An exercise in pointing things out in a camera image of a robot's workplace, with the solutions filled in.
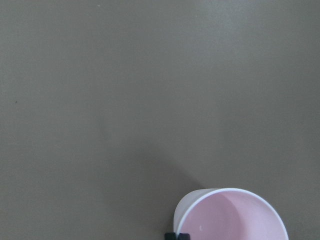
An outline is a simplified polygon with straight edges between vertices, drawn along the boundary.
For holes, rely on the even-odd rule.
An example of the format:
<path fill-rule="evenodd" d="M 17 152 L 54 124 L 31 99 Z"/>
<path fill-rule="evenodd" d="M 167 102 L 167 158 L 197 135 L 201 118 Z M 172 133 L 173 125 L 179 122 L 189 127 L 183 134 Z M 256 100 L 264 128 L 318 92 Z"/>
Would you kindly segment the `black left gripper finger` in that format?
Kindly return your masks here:
<path fill-rule="evenodd" d="M 165 240 L 190 240 L 190 235 L 188 233 L 175 233 L 166 232 L 164 234 Z"/>

